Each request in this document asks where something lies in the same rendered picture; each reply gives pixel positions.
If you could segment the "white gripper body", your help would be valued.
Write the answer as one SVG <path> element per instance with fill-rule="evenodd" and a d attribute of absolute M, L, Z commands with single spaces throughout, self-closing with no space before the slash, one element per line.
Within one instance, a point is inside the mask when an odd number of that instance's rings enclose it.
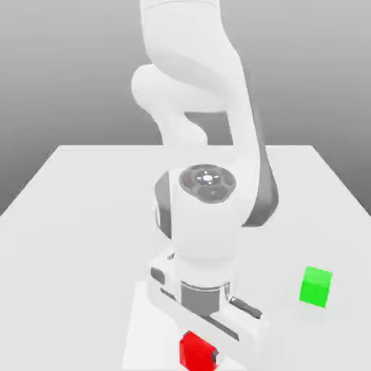
<path fill-rule="evenodd" d="M 220 310 L 201 316 L 186 309 L 158 285 L 148 286 L 151 303 L 172 318 L 176 325 L 194 332 L 217 350 L 242 366 L 259 366 L 264 343 L 270 331 L 269 322 L 239 309 L 225 295 Z"/>

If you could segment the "small red cube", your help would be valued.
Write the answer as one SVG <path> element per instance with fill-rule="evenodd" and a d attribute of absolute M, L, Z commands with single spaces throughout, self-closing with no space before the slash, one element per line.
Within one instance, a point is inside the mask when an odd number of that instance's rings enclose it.
<path fill-rule="evenodd" d="M 187 371 L 215 371 L 212 352 L 216 349 L 212 344 L 200 338 L 192 331 L 187 331 L 180 339 L 179 357 L 180 364 Z"/>

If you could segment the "small green cube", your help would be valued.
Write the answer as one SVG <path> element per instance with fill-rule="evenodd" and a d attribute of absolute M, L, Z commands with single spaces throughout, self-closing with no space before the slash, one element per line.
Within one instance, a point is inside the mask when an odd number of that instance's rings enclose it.
<path fill-rule="evenodd" d="M 332 272 L 307 266 L 304 271 L 299 300 L 325 308 L 328 302 Z"/>

